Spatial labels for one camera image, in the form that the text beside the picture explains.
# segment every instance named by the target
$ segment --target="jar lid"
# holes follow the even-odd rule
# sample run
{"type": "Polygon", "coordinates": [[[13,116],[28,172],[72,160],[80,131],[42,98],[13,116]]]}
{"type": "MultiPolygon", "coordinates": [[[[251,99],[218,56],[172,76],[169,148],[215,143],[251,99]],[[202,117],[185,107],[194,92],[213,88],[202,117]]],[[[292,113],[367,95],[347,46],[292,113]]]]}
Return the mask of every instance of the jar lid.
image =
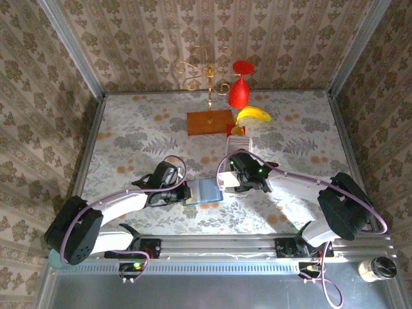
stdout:
{"type": "Polygon", "coordinates": [[[397,274],[397,266],[386,256],[376,257],[371,262],[373,273],[381,278],[393,278],[397,274]]]}

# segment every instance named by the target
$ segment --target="cable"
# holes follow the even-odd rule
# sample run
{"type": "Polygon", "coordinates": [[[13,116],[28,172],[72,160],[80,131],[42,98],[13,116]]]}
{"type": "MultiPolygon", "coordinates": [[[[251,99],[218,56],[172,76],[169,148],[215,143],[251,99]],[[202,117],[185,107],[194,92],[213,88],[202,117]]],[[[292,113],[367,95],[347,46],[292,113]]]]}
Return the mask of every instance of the cable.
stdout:
{"type": "Polygon", "coordinates": [[[78,214],[77,216],[75,216],[75,218],[73,219],[73,221],[70,223],[67,232],[65,233],[64,237],[63,237],[63,241],[62,241],[62,245],[60,247],[60,262],[65,265],[65,266],[71,266],[71,264],[67,263],[66,260],[64,259],[64,250],[66,250],[66,245],[67,242],[69,240],[70,234],[73,230],[73,228],[75,227],[76,223],[78,222],[78,220],[81,218],[81,216],[83,216],[83,214],[88,211],[89,209],[100,205],[101,203],[107,203],[109,201],[115,200],[117,198],[121,198],[123,196],[127,196],[131,193],[146,193],[146,192],[164,192],[164,191],[170,191],[173,190],[175,188],[177,188],[178,186],[180,186],[186,179],[186,172],[187,172],[187,168],[186,168],[186,163],[182,160],[182,158],[180,158],[179,156],[175,156],[175,155],[170,155],[170,156],[166,156],[163,161],[165,161],[168,158],[176,158],[179,161],[181,161],[181,163],[183,164],[183,168],[185,169],[185,172],[183,174],[183,178],[176,184],[176,185],[172,185],[171,187],[168,188],[164,188],[164,189],[136,189],[136,190],[126,190],[126,191],[120,191],[117,193],[114,193],[112,195],[106,196],[105,198],[99,200],[99,201],[95,201],[94,203],[91,203],[90,205],[87,205],[85,208],[83,208],[78,214]]]}
{"type": "Polygon", "coordinates": [[[145,267],[142,269],[142,271],[140,272],[140,274],[138,274],[138,275],[133,279],[133,281],[131,281],[132,283],[135,283],[136,280],[139,279],[139,278],[142,276],[142,274],[146,271],[146,269],[149,267],[150,256],[149,256],[149,254],[147,254],[147,253],[144,252],[144,251],[111,250],[111,252],[118,253],[118,254],[141,254],[141,255],[145,256],[145,261],[144,261],[145,267]]]}
{"type": "Polygon", "coordinates": [[[265,166],[269,167],[271,170],[279,173],[279,174],[285,174],[287,176],[290,176],[292,178],[297,178],[297,179],[302,179],[305,180],[306,182],[312,182],[312,183],[319,183],[322,185],[326,185],[329,188],[345,195],[346,197],[352,199],[353,201],[356,201],[359,205],[362,205],[364,208],[366,208],[372,215],[374,215],[374,217],[376,217],[379,221],[379,223],[382,225],[382,229],[379,231],[372,231],[372,230],[362,230],[362,232],[364,233],[368,233],[368,234],[385,234],[388,231],[388,225],[386,224],[385,220],[380,216],[380,214],[378,214],[378,212],[368,203],[366,203],[365,201],[362,201],[360,198],[358,198],[357,196],[353,195],[352,193],[349,193],[341,188],[339,188],[336,185],[332,185],[331,183],[328,183],[324,180],[318,180],[316,178],[310,177],[310,176],[305,176],[305,175],[299,175],[299,174],[295,174],[295,173],[289,173],[286,172],[282,169],[278,169],[277,167],[274,167],[273,165],[268,164],[267,162],[264,161],[264,159],[260,158],[259,156],[257,156],[254,153],[251,153],[250,151],[247,150],[237,150],[234,151],[233,153],[229,153],[226,154],[220,161],[219,165],[218,165],[218,169],[216,170],[216,182],[218,183],[218,187],[220,190],[223,190],[223,188],[220,186],[219,184],[219,171],[221,169],[221,166],[223,165],[223,163],[225,162],[226,159],[228,159],[229,157],[231,157],[232,155],[236,155],[238,153],[247,153],[248,155],[254,157],[255,159],[259,160],[260,162],[262,162],[265,166]]]}
{"type": "Polygon", "coordinates": [[[326,279],[326,278],[324,277],[324,268],[325,268],[324,259],[325,259],[325,257],[326,257],[326,251],[328,250],[329,245],[330,245],[330,241],[328,241],[328,242],[325,244],[325,246],[324,246],[324,250],[323,250],[323,254],[322,254],[322,261],[321,261],[321,277],[320,277],[320,278],[312,278],[312,277],[310,277],[308,274],[305,274],[304,272],[300,272],[300,274],[301,274],[302,276],[306,277],[306,278],[309,279],[309,280],[315,280],[316,282],[320,282],[320,283],[322,284],[323,294],[324,294],[326,300],[328,301],[329,305],[330,305],[333,309],[340,309],[340,308],[342,308],[342,306],[343,306],[343,295],[342,295],[342,292],[341,292],[341,290],[339,289],[339,287],[338,287],[332,280],[326,279]],[[329,295],[328,295],[328,291],[326,290],[326,282],[327,282],[327,283],[330,283],[331,285],[333,285],[333,286],[336,288],[337,292],[339,293],[340,301],[339,301],[339,304],[338,304],[338,305],[333,304],[332,301],[330,300],[329,295]]]}

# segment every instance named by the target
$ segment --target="wall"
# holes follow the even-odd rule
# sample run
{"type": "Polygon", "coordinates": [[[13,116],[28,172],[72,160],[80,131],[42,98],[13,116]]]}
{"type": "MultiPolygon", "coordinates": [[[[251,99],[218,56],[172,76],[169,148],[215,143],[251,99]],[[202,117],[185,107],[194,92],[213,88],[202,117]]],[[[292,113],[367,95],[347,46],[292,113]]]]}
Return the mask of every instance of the wall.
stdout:
{"type": "MultiPolygon", "coordinates": [[[[371,0],[58,0],[105,92],[180,89],[203,64],[189,47],[229,46],[253,88],[327,88],[371,0]]],[[[231,72],[231,64],[223,68],[231,72]]],[[[203,79],[192,87],[206,88],[203,79]]]]}
{"type": "Polygon", "coordinates": [[[338,101],[412,290],[412,2],[393,0],[338,101]]]}
{"type": "Polygon", "coordinates": [[[96,102],[35,1],[0,1],[0,307],[28,308],[96,102]]]}

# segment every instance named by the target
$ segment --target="floral tablecloth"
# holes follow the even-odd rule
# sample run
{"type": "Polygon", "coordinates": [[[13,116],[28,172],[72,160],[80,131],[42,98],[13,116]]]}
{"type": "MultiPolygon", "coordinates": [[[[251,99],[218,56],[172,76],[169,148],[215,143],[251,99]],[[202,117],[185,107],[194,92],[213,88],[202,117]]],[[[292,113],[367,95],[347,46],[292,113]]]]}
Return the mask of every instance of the floral tablecloth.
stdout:
{"type": "MultiPolygon", "coordinates": [[[[94,201],[152,173],[167,155],[181,156],[187,179],[213,177],[225,154],[226,135],[187,136],[186,113],[207,110],[206,92],[108,95],[82,197],[94,201]]],[[[213,97],[227,109],[227,97],[213,97]]],[[[251,106],[267,110],[270,123],[244,118],[253,152],[287,171],[319,176],[348,172],[324,91],[252,92],[251,106]]],[[[319,206],[274,191],[224,193],[223,201],[183,207],[181,203],[131,212],[112,221],[142,234],[293,233],[322,216],[319,206]]]]}

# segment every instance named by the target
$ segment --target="banana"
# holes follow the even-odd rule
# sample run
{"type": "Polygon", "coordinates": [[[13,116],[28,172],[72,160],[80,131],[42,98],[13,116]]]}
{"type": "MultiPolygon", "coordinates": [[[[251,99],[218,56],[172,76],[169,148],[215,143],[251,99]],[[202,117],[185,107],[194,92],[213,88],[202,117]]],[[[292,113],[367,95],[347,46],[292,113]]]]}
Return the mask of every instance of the banana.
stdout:
{"type": "Polygon", "coordinates": [[[269,113],[267,113],[263,109],[257,108],[256,106],[247,106],[245,108],[242,108],[236,117],[236,125],[243,117],[253,117],[256,119],[264,120],[266,122],[272,120],[272,116],[270,116],[269,113]]]}

